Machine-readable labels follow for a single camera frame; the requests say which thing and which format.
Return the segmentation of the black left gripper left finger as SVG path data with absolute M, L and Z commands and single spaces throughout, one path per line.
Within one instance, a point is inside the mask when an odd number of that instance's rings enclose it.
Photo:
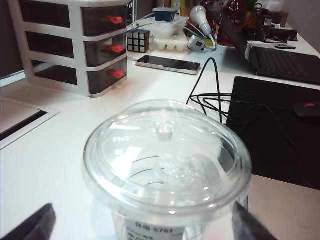
M 2 240 L 49 240 L 56 224 L 52 203 L 47 203 L 24 220 Z

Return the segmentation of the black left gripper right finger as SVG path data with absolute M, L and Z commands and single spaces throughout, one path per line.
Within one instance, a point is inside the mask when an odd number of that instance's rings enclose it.
M 232 229 L 235 240 L 274 240 L 275 237 L 237 201 L 232 208 Z

